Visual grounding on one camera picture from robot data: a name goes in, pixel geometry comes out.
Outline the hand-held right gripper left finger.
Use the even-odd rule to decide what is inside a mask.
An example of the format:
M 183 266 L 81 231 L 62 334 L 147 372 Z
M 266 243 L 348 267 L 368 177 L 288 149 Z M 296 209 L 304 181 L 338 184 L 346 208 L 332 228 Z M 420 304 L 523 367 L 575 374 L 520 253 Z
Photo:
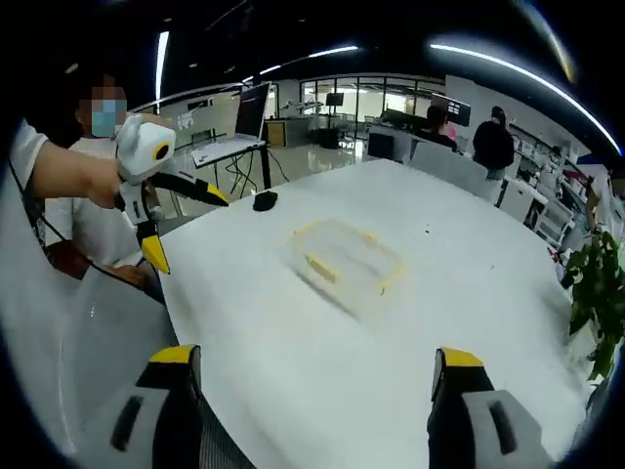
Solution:
M 94 468 L 200 466 L 200 348 L 168 347 L 120 390 L 92 426 Z

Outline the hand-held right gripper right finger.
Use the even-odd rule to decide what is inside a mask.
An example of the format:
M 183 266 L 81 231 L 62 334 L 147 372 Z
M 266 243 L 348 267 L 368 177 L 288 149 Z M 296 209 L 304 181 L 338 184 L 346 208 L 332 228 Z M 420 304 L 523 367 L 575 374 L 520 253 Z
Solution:
M 431 468 L 551 468 L 538 421 L 508 391 L 496 390 L 469 352 L 436 350 L 427 421 Z

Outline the person's left hand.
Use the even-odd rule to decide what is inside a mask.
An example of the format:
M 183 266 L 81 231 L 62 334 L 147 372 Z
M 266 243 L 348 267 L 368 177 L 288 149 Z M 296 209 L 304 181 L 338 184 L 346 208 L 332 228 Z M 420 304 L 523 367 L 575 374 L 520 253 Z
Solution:
M 105 209 L 116 208 L 121 178 L 113 160 L 97 160 L 87 173 L 87 197 Z

